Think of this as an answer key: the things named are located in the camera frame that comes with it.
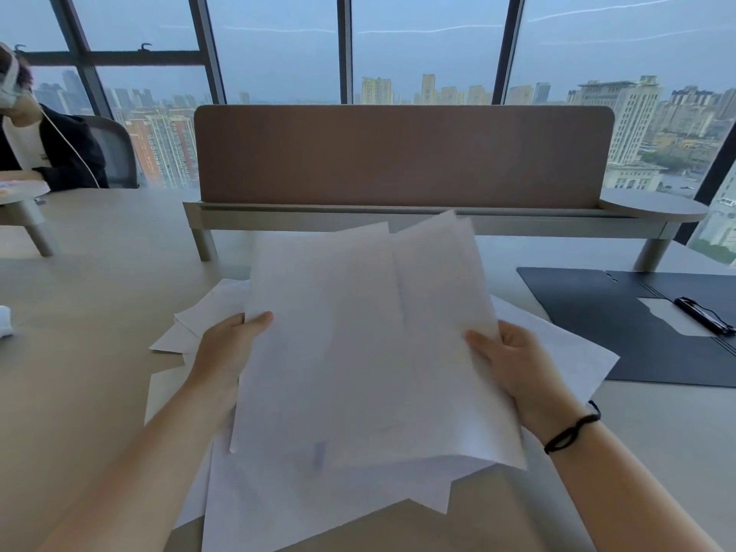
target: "hand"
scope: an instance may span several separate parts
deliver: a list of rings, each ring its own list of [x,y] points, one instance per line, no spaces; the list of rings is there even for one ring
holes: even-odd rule
[[[560,378],[552,357],[529,330],[499,321],[502,342],[475,331],[467,343],[491,365],[493,378],[514,399],[522,426],[542,444],[586,414]]]
[[[0,182],[13,180],[43,180],[43,175],[38,171],[0,171]]]
[[[199,343],[186,380],[189,387],[206,388],[215,395],[224,391],[228,397],[234,397],[253,339],[268,329],[273,318],[271,312],[265,312],[245,322],[244,314],[236,314],[210,327]]]

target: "person's left hand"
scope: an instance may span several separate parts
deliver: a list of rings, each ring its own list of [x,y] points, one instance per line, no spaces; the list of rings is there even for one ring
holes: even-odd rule
[[[43,175],[38,171],[0,171],[0,182],[13,182],[15,180],[43,181]]]
[[[250,357],[253,339],[268,329],[273,318],[271,312],[264,312],[245,322],[244,314],[236,314],[210,327],[199,343],[187,385],[215,394],[233,393]]]

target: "black bracelet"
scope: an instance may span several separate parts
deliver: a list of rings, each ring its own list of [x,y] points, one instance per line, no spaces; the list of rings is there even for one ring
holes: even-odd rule
[[[547,455],[553,451],[564,450],[566,447],[574,444],[580,434],[580,428],[586,424],[592,424],[593,422],[597,422],[601,419],[601,409],[598,408],[593,401],[588,402],[595,409],[595,414],[589,414],[586,417],[582,417],[575,423],[575,426],[570,426],[557,434],[557,436],[554,436],[549,443],[545,445],[545,453],[547,453]]]

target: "mesh chair back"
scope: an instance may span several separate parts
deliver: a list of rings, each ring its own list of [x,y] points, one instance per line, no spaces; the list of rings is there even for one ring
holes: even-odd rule
[[[110,187],[138,187],[133,143],[121,124],[101,116],[82,116],[105,156],[105,173]]]

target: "cityscape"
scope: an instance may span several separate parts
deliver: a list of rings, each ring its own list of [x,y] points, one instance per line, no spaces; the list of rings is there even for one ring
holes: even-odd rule
[[[63,86],[42,83],[38,101],[65,114],[92,114],[82,82],[64,71]],[[422,75],[409,99],[391,89],[389,78],[363,77],[355,104],[487,105],[492,90],[471,85],[440,87],[434,74]],[[615,115],[604,187],[663,191],[692,198],[723,139],[736,120],[736,87],[724,92],[686,85],[665,97],[657,76],[639,80],[580,83],[566,100],[550,100],[547,82],[515,85],[506,104],[607,106]],[[211,104],[205,94],[174,94],[157,100],[150,89],[106,88],[116,121],[130,134],[143,183],[152,187],[196,186],[199,178],[194,110]],[[260,104],[240,92],[236,104]],[[726,264],[736,264],[736,169],[716,195],[709,217],[698,225],[691,247]]]

